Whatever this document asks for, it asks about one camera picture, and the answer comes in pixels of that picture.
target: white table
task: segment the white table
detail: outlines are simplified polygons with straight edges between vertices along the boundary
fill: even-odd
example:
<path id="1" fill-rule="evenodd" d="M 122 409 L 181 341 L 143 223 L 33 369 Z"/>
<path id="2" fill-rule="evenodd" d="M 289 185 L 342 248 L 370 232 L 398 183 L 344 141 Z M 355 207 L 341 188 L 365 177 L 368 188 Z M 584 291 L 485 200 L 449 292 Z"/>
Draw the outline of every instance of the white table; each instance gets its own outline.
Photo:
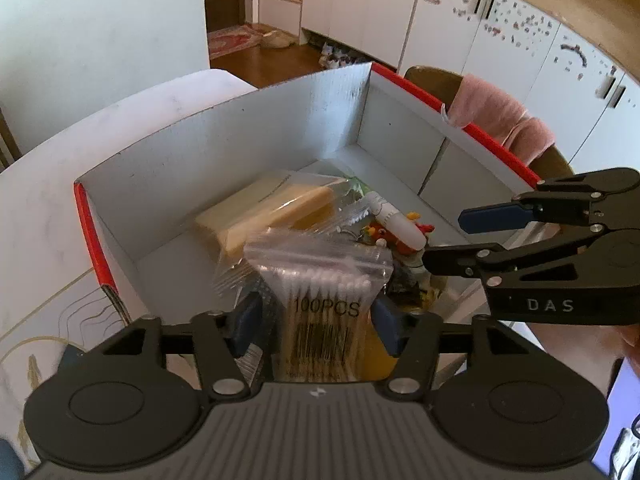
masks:
<path id="1" fill-rule="evenodd" d="M 169 124 L 253 90 L 223 70 L 168 81 L 73 124 L 2 172 L 0 341 L 92 268 L 74 199 L 78 177 Z"/>

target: white wall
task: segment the white wall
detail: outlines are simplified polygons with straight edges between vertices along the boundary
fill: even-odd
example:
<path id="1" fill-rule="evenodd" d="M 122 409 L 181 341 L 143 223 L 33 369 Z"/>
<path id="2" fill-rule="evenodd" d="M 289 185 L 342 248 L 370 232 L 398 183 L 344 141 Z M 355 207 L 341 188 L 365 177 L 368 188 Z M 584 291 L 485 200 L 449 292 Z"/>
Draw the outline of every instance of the white wall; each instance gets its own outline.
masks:
<path id="1" fill-rule="evenodd" d="M 23 152 L 208 67 L 204 0 L 0 0 L 0 107 Z"/>

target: wooden floor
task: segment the wooden floor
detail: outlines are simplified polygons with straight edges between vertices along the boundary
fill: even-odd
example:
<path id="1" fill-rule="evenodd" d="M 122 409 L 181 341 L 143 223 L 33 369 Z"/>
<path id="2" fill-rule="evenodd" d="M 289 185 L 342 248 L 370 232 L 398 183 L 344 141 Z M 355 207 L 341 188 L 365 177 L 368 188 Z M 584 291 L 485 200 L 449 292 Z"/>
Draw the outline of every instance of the wooden floor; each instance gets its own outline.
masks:
<path id="1" fill-rule="evenodd" d="M 288 48 L 252 46 L 211 60 L 221 68 L 258 88 L 319 72 L 320 51 L 308 44 Z"/>

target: white bottle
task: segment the white bottle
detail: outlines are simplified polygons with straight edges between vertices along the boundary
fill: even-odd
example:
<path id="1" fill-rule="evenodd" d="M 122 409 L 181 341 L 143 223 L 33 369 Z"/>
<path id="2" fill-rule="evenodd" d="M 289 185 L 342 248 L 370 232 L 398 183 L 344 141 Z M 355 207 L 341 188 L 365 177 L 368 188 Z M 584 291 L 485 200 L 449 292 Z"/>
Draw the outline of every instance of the white bottle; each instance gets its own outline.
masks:
<path id="1" fill-rule="evenodd" d="M 365 196 L 367 205 L 376 220 L 380 222 L 391 234 L 395 235 L 403 244 L 420 251 L 427 244 L 427 238 L 406 216 L 398 211 L 375 191 L 369 191 Z"/>

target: wooden countertop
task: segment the wooden countertop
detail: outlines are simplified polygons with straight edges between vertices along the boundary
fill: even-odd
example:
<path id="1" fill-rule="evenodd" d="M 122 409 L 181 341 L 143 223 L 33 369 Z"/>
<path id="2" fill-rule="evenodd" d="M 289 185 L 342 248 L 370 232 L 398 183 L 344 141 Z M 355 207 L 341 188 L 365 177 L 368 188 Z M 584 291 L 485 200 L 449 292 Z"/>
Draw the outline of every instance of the wooden countertop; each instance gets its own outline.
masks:
<path id="1" fill-rule="evenodd" d="M 525 0 L 599 47 L 640 80 L 640 0 Z"/>

